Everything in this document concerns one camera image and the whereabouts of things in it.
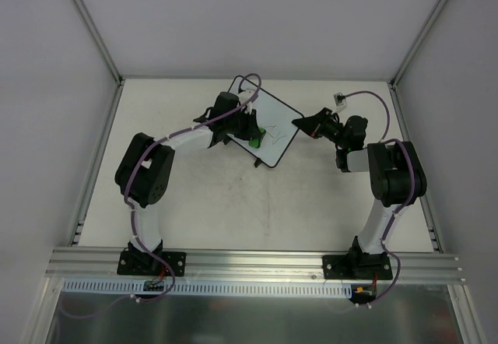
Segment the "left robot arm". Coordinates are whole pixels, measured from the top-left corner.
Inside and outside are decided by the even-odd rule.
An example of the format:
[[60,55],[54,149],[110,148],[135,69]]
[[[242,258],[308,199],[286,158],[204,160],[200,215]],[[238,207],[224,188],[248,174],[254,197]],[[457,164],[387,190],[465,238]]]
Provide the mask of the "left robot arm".
[[114,175],[130,209],[132,229],[120,255],[119,275],[173,275],[172,264],[163,255],[158,203],[166,193],[174,159],[209,149],[230,135],[260,146],[265,131],[258,125],[256,98],[252,90],[239,95],[221,92],[192,126],[161,139],[143,132],[133,136]]

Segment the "green whiteboard eraser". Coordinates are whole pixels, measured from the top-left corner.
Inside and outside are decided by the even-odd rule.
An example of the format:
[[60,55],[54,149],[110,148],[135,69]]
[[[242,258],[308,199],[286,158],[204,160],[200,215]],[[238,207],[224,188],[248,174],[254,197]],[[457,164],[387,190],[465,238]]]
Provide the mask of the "green whiteboard eraser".
[[264,128],[259,128],[258,133],[251,137],[251,139],[248,141],[248,145],[253,149],[259,149],[265,135],[266,130]]

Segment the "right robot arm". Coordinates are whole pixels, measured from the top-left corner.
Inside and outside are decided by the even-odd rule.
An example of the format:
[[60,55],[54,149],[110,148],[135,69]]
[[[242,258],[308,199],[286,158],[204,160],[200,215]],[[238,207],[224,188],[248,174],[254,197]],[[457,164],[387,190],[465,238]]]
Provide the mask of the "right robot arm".
[[391,139],[365,144],[366,118],[353,115],[343,124],[328,108],[297,118],[293,124],[312,139],[325,137],[336,147],[343,173],[367,172],[374,197],[365,226],[344,255],[322,257],[324,278],[393,279],[387,244],[397,218],[426,194],[427,180],[411,142]]

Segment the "small black-framed whiteboard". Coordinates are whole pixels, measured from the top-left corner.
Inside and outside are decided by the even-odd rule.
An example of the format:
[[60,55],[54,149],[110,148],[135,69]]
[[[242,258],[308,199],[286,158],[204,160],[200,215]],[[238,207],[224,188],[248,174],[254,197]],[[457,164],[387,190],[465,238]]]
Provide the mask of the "small black-framed whiteboard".
[[248,141],[238,139],[234,135],[227,137],[256,159],[255,167],[264,164],[269,168],[274,168],[279,164],[299,131],[293,121],[303,118],[304,115],[263,87],[258,91],[258,98],[253,105],[258,126],[265,130],[260,146],[254,148],[254,145],[251,146]]

